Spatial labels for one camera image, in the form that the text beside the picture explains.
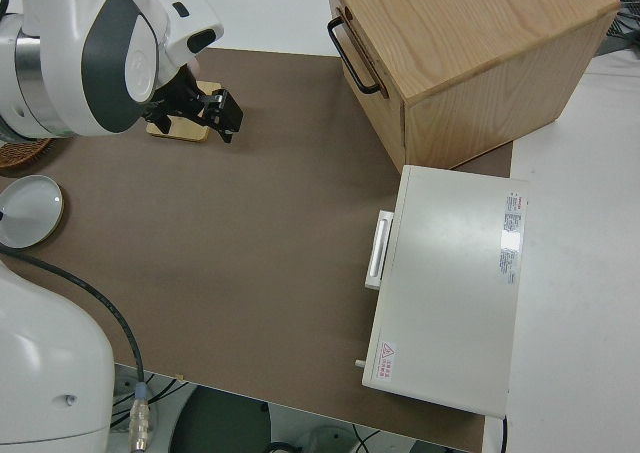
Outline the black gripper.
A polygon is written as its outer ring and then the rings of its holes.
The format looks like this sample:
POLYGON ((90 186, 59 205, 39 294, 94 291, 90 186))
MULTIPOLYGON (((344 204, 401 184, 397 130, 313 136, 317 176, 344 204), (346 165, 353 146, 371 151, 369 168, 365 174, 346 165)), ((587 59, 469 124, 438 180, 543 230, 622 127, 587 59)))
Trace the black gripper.
POLYGON ((201 95, 194 74, 183 65, 176 75, 156 90, 143 111, 143 119, 153 124, 162 134, 168 134, 172 125, 169 116, 198 115, 203 124, 214 129, 224 143, 231 143, 243 121, 243 110, 231 93, 224 88, 210 95, 201 95))

